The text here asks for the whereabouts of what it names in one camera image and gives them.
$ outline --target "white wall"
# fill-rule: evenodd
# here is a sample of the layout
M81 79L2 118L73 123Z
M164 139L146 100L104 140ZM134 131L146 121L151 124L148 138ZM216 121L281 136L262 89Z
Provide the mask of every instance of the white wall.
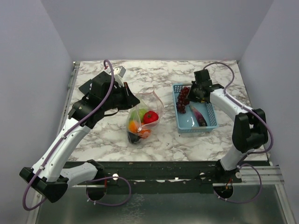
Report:
M73 60L239 60L272 2L42 0Z
M72 61L40 0L0 7L0 223L25 223L19 177L50 146Z
M240 61L254 107L266 111L279 163L299 223L299 1L274 0Z

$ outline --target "plastic fruit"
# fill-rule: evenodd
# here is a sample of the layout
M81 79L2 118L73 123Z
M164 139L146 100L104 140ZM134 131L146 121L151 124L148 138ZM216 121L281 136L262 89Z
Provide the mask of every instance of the plastic fruit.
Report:
M128 140L132 144L136 144L141 139L141 137L136 134L133 134L131 132L127 132L127 133L128 133Z
M153 123L158 119L159 119L159 115L154 111L148 111L143 117L143 121L145 124Z
M190 87L184 86L178 95L178 101L176 108L179 113L186 113L185 106L190 104L190 100L187 98L190 91Z
M139 116L140 122L142 123L143 122L143 117L144 117L146 112L147 112L146 109L135 110L135 111L132 112L130 119L139 121L138 120L138 116Z
M138 132L138 135L139 135L141 138L143 138L143 139L148 138L148 137L150 136L150 134L151 134L151 130L150 130L150 129L146 129L146 127L143 127L143 128L141 129L141 131Z
M129 129L130 132L137 133L139 127L140 127L140 124L137 121L132 120L132 121L129 122L128 129Z

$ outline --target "white marble surface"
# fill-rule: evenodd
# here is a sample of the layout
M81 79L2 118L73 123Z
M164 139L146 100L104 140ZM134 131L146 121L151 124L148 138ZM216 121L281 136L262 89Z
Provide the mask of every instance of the white marble surface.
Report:
M178 134L172 99L172 84L194 80L194 71L201 70L209 61L111 61L113 66L127 70L123 81L133 93L155 90L165 109L157 130L145 143L132 145L127 140L125 121L128 111L102 119L85 136L69 160L86 161L210 161L218 160L232 146L233 121L215 107L219 127L211 133L188 137ZM249 104L248 96L236 61L226 61L235 72L235 81L229 88L231 95ZM214 83L225 86L232 75L221 65L209 68ZM78 87L103 70L103 62L81 62L71 105L83 94ZM249 160L266 160L266 155L251 155Z

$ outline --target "grapes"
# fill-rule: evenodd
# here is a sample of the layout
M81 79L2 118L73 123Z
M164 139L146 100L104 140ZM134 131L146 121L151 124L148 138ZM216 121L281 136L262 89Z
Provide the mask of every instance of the grapes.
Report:
M186 113L186 105L190 104L190 100L187 99L190 87L184 86L178 95L178 102L176 103L177 111L180 113Z
M183 101L183 105L188 105L188 104L190 104L190 100L188 100L188 99L184 99L184 101Z

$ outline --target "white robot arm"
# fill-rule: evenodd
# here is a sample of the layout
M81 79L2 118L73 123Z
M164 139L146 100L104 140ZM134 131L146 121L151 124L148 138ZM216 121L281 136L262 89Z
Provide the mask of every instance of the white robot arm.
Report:
M193 102L212 103L234 121L233 146L219 161L223 172L234 170L249 150L257 149L268 141L267 128L248 110L254 111L264 122L265 113L261 109L253 110L228 93L225 94L223 86L212 84L208 70L197 71L194 75L195 81L192 81L188 98Z
M93 160L74 168L63 169L63 167L78 143L94 128L99 120L104 118L105 111L113 108L127 110L140 103L130 91L128 84L122 82L118 76L118 71L123 72L122 69L116 70L113 80L114 86L103 105L84 123L69 133L70 128L91 114L107 94L112 77L106 71L97 75L93 79L90 92L80 101L74 103L63 129L41 159L31 168L24 167L21 170L20 176L28 183L31 181L31 186L49 201L56 202L63 196L68 187L92 180L97 174L98 177L104 177L103 167Z

